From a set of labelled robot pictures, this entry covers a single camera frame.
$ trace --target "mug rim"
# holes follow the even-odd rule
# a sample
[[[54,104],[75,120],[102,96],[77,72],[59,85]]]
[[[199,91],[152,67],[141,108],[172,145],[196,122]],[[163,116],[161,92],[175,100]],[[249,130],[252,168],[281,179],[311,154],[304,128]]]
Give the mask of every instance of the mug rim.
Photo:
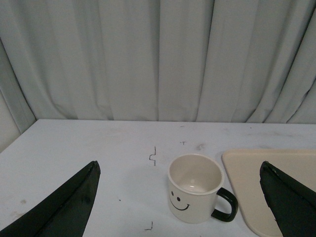
[[[213,163],[218,167],[218,169],[219,169],[220,172],[221,172],[221,182],[219,183],[219,185],[216,186],[216,188],[214,188],[214,189],[212,189],[212,190],[210,190],[210,191],[200,193],[200,192],[193,192],[193,191],[186,190],[186,189],[180,187],[178,184],[176,184],[176,183],[173,181],[173,179],[171,178],[171,175],[170,175],[170,168],[171,168],[172,164],[173,164],[178,158],[184,157],[184,156],[199,156],[199,157],[204,157],[204,158],[210,160],[211,162],[213,162]],[[202,154],[187,153],[187,154],[183,154],[183,155],[177,156],[176,158],[174,158],[174,159],[170,162],[170,164],[169,164],[169,166],[168,166],[168,179],[169,179],[169,181],[170,181],[176,188],[178,188],[179,190],[181,190],[181,191],[183,191],[183,192],[185,192],[185,193],[187,193],[187,194],[192,194],[192,195],[196,195],[196,196],[205,196],[205,195],[213,194],[214,192],[218,191],[218,190],[223,186],[223,184],[224,184],[224,178],[225,178],[225,176],[224,176],[224,171],[223,171],[222,167],[219,165],[219,163],[218,163],[217,161],[211,159],[210,157],[208,157],[208,156],[206,156],[206,155],[202,155]]]

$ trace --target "smiley face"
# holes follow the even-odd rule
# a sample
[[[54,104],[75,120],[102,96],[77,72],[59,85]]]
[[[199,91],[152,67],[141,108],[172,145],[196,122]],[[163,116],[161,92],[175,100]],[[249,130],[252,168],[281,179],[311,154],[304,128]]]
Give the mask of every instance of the smiley face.
[[[187,209],[189,208],[189,206],[190,206],[189,204],[187,204],[187,207],[185,207],[184,209],[180,209],[180,208],[176,207],[176,206],[172,203],[171,198],[170,198],[170,202],[171,202],[171,204],[174,206],[174,208],[176,208],[176,209],[179,210],[179,211],[185,211],[185,210],[187,210]]]

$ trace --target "smiley face mouth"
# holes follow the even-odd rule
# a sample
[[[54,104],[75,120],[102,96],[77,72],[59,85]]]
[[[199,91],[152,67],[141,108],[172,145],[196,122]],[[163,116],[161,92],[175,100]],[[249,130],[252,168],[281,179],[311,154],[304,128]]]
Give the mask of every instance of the smiley face mouth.
[[[176,207],[175,205],[173,205],[173,206],[174,206],[174,208],[176,208],[176,209],[179,210],[179,211],[185,211],[185,210],[187,210],[187,209],[189,208],[190,204],[187,204],[187,207],[184,208],[184,209],[179,209],[179,208]]]

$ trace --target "scuff mark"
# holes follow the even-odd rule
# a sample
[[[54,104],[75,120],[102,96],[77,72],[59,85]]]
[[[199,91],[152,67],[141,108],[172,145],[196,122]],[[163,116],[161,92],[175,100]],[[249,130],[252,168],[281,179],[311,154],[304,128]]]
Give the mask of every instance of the scuff mark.
[[[152,222],[152,227],[150,229],[145,229],[145,231],[151,231],[153,229],[153,222]]]
[[[156,166],[156,160],[155,159],[151,159],[152,158],[152,156],[155,156],[156,155],[156,146],[155,146],[155,153],[154,154],[151,154],[150,156],[149,156],[149,160],[152,160],[153,162],[154,162],[154,166]]]

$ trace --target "white wall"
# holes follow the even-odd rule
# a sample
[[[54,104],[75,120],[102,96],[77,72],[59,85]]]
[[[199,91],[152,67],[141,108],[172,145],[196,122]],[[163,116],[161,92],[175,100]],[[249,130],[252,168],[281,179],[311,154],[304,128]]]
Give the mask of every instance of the white wall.
[[[19,136],[20,131],[13,120],[2,93],[0,92],[0,152],[8,147]]]

